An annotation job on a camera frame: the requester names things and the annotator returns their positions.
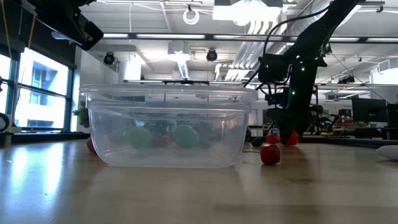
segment table surface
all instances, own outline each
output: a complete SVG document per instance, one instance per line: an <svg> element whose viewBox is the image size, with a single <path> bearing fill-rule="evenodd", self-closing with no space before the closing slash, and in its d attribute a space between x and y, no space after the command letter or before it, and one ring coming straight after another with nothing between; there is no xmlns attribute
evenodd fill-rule
<svg viewBox="0 0 398 224"><path fill-rule="evenodd" d="M262 166L108 167L85 141L0 149L0 223L397 223L398 162L300 144Z"/></svg>

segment ceiling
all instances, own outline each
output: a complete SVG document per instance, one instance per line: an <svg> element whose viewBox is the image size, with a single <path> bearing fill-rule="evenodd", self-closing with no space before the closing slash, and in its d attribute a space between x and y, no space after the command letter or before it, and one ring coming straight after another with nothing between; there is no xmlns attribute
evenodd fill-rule
<svg viewBox="0 0 398 224"><path fill-rule="evenodd" d="M197 9L212 10L214 0L202 0L202 7ZM288 17L294 17L310 0L296 0L297 6L287 10ZM398 1L385 0L385 11L398 11ZM158 10L148 9L137 5L104 4L93 2L89 6L81 7L87 19L93 21L103 32L161 32L161 33L208 33L208 34L247 34L249 25L237 26L232 21L214 21L211 15L200 13L200 19L195 25L188 25L183 21L184 11L161 11L160 5L148 5ZM165 5L166 10L185 9L186 6ZM376 6L363 6L360 10L375 10ZM382 12L357 12L351 19L339 27L334 35L343 36L378 36L398 37L398 14ZM146 61L142 68L144 75L170 74L178 70L177 63L167 60L168 40L102 40L100 44L135 45ZM217 63L233 61L239 52L242 42L216 41L188 41L191 60L187 62L189 70L214 71ZM376 62L384 61L398 55L398 45L392 44L332 44L334 55L345 65L353 69L356 76L363 82L369 80L369 68L376 66ZM206 53L209 48L216 49L217 62L207 62ZM98 59L104 52L92 52ZM128 58L128 54L121 54L121 58ZM328 82L331 77L338 77L346 69L332 55L325 59L329 65L320 68L317 82Z"/></svg>

